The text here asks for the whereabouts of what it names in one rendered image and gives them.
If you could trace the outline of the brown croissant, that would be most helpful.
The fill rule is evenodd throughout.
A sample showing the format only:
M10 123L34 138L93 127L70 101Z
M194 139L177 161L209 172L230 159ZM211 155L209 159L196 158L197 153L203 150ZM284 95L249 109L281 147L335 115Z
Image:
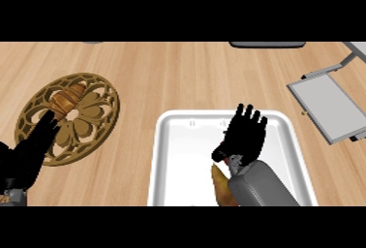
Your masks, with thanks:
M48 102L48 110L54 112L54 118L57 120L62 120L73 110L81 100L84 90L85 86L76 83L53 95Z

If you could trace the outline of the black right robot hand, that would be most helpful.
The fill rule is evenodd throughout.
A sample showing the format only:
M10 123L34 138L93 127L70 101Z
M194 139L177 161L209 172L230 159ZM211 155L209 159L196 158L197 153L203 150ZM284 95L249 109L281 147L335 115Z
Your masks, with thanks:
M214 162L222 161L231 155L240 155L240 166L245 167L261 152L265 138L267 118L252 105L237 105L234 116L230 120L224 139L211 152Z

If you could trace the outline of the dark grey flat appliance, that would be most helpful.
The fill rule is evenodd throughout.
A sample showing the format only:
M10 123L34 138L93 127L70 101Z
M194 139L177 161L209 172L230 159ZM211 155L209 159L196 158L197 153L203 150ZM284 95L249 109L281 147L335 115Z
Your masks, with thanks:
M236 48L299 48L305 42L228 42Z

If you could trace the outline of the white rectangular tray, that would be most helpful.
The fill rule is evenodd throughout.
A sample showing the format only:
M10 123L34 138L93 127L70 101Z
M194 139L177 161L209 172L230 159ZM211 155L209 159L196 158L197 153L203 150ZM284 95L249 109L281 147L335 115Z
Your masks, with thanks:
M209 168L224 164L211 160L211 152L222 141L234 112L231 110L180 109L157 119L152 158L147 205L215 206ZM264 110L265 140L258 159L274 170L296 202L317 204L295 129L287 116Z

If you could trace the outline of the grey tiered shelf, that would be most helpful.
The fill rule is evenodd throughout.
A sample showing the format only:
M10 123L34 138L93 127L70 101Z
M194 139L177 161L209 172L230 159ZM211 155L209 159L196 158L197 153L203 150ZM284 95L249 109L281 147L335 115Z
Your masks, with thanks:
M358 57L366 63L366 42L343 42L349 55L336 65L304 74L287 84L302 111L329 144L366 139L366 112L330 76Z

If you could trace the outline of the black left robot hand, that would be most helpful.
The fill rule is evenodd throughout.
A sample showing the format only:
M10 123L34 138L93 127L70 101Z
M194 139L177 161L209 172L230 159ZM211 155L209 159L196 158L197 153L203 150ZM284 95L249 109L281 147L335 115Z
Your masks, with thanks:
M42 115L28 138L14 148L0 141L0 194L10 189L26 190L36 179L45 152L60 131L54 112Z

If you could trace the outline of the round brown openwork trivet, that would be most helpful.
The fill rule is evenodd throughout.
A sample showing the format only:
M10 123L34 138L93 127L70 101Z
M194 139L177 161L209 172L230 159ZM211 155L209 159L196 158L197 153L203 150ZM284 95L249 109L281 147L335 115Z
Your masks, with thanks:
M59 120L60 131L42 162L48 167L76 162L98 148L118 119L119 100L112 84L96 74L76 73L53 80L29 98L17 118L14 142L28 137L53 95L76 83L85 86L85 90L73 110Z

